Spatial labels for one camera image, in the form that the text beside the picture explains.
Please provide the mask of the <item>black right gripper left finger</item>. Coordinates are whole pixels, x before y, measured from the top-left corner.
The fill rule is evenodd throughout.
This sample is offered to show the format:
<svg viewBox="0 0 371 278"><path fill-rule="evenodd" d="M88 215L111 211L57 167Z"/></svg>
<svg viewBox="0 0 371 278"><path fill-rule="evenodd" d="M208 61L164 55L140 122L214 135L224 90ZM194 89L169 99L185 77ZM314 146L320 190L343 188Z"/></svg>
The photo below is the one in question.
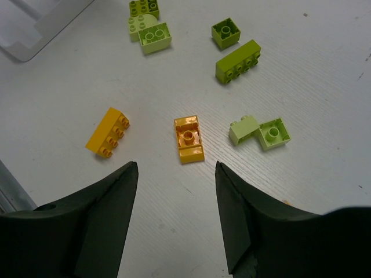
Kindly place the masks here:
<svg viewBox="0 0 371 278"><path fill-rule="evenodd" d="M129 162L62 199L1 215L2 277L117 277L137 191Z"/></svg>

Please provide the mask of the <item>lime green upside-down square lego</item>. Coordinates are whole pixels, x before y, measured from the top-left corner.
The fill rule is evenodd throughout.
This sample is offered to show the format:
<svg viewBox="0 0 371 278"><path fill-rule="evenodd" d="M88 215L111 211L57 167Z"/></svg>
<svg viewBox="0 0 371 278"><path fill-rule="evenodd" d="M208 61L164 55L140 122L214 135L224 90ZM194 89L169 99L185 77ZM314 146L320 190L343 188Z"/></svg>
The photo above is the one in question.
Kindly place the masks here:
<svg viewBox="0 0 371 278"><path fill-rule="evenodd" d="M240 29L230 17L212 26L212 38L220 50L236 44L240 36Z"/></svg>

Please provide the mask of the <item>lime green curved studded lego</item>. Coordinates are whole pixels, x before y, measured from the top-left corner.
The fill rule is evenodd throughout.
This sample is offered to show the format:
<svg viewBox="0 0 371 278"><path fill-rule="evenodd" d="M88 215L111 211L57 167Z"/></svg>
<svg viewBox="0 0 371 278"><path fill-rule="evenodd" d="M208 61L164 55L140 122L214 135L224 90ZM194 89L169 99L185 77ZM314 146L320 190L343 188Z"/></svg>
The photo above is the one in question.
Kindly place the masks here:
<svg viewBox="0 0 371 278"><path fill-rule="evenodd" d="M159 7L157 0L138 0L129 2L130 17L141 14L150 14L159 19Z"/></svg>

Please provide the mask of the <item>lime green long lego brick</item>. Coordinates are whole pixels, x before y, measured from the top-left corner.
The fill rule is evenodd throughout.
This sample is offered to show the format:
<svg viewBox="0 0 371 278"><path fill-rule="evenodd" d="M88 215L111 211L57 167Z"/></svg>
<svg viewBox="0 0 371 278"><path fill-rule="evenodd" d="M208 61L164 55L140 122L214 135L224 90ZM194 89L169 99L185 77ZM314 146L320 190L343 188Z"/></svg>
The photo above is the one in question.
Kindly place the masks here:
<svg viewBox="0 0 371 278"><path fill-rule="evenodd" d="M223 85L229 84L256 66L260 56L260 45L256 41L250 40L216 62L216 78Z"/></svg>

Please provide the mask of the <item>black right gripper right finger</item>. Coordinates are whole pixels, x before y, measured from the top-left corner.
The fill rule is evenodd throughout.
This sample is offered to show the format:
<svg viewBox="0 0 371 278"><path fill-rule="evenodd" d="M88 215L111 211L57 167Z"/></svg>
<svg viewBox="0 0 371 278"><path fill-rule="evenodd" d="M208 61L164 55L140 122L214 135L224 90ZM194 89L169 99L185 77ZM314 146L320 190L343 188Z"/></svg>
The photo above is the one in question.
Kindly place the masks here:
<svg viewBox="0 0 371 278"><path fill-rule="evenodd" d="M310 213L255 188L221 162L215 182L231 276L370 276L369 207Z"/></svg>

